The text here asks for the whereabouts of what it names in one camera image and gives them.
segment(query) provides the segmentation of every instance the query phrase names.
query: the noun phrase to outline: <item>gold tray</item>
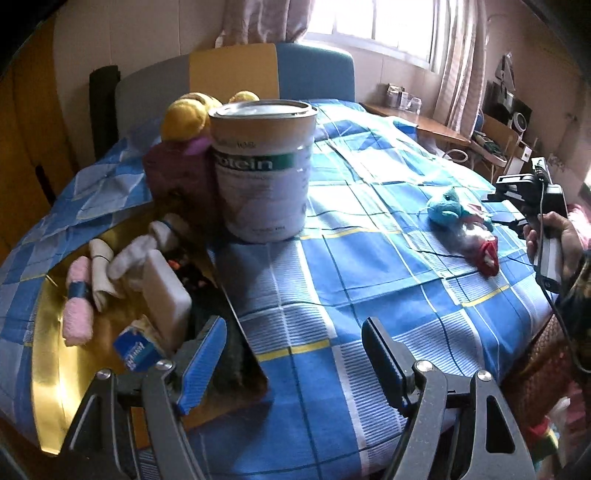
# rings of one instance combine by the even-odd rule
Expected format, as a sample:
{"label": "gold tray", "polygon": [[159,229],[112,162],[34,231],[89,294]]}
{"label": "gold tray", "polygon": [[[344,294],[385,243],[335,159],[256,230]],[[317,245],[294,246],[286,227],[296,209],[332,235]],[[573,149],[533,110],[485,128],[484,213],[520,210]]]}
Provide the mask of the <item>gold tray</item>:
{"label": "gold tray", "polygon": [[[155,207],[150,207],[106,231],[99,238],[117,253],[135,237],[146,233],[148,224],[160,216]],[[215,269],[203,245],[204,243],[194,260],[203,274],[215,282]],[[133,320],[148,313],[141,294],[128,292],[127,299],[111,298],[106,312],[95,312],[92,340],[82,347],[66,347],[61,336],[61,316],[66,302],[66,274],[76,258],[89,254],[86,244],[64,258],[46,275],[39,293],[33,336],[31,393],[41,450],[51,455],[60,452],[68,428],[96,371],[110,368],[118,374],[125,372],[124,364],[113,348],[113,341]],[[254,378],[248,382],[249,389],[245,388],[223,398],[208,390],[201,404],[183,418],[186,429],[245,407],[266,393],[267,378],[256,363],[252,350],[248,348],[245,355],[256,364],[254,373],[250,373]],[[143,411],[138,408],[132,413],[137,447],[146,447],[149,439]]]}

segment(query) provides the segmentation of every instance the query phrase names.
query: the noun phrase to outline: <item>metal screw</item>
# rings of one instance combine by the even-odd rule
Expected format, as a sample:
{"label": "metal screw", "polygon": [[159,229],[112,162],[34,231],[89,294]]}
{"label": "metal screw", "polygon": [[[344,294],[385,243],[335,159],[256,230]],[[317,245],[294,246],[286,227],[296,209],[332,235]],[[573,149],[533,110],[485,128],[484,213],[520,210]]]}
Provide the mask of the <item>metal screw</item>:
{"label": "metal screw", "polygon": [[420,372],[430,372],[433,370],[433,364],[429,360],[419,360],[416,366]]}
{"label": "metal screw", "polygon": [[172,367],[173,367],[173,363],[168,358],[158,360],[158,362],[156,363],[156,368],[158,370],[170,370]]}
{"label": "metal screw", "polygon": [[108,368],[102,368],[96,373],[95,376],[99,380],[107,380],[111,376],[111,371]]}
{"label": "metal screw", "polygon": [[491,373],[487,372],[486,370],[479,370],[476,376],[480,378],[480,380],[482,380],[483,382],[489,382],[492,380]]}

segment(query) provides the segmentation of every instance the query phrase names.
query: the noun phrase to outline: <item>human hand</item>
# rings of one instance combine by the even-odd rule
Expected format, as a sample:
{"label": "human hand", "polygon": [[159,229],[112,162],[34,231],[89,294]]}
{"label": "human hand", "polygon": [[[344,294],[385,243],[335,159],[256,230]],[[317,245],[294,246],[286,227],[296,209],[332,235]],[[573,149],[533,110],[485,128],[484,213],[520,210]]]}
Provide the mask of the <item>human hand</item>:
{"label": "human hand", "polygon": [[[581,245],[581,241],[572,222],[556,212],[544,214],[544,226],[552,227],[561,232],[560,243],[563,258],[562,280],[567,281],[577,271],[579,261],[583,256],[583,245]],[[535,253],[538,250],[538,232],[530,227],[530,225],[526,225],[523,228],[523,234],[527,244],[527,256],[533,262]]]}

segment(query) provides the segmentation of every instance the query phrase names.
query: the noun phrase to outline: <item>curtain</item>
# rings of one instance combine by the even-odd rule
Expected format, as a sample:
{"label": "curtain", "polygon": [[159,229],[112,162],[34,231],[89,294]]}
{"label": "curtain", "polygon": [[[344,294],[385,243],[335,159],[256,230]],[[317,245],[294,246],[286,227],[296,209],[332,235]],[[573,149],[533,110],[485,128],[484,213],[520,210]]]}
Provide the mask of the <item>curtain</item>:
{"label": "curtain", "polygon": [[484,0],[452,0],[450,14],[447,59],[433,119],[470,138],[484,88]]}
{"label": "curtain", "polygon": [[221,45],[295,42],[308,30],[314,0],[226,0]]}

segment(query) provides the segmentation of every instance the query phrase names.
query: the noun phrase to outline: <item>wooden cabinet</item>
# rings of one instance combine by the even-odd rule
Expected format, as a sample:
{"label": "wooden cabinet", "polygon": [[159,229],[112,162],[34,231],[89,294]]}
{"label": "wooden cabinet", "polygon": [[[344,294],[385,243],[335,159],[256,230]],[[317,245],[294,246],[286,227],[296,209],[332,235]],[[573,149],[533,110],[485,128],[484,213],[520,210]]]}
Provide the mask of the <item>wooden cabinet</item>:
{"label": "wooden cabinet", "polygon": [[50,19],[33,34],[0,80],[0,263],[74,175],[56,91],[53,25]]}

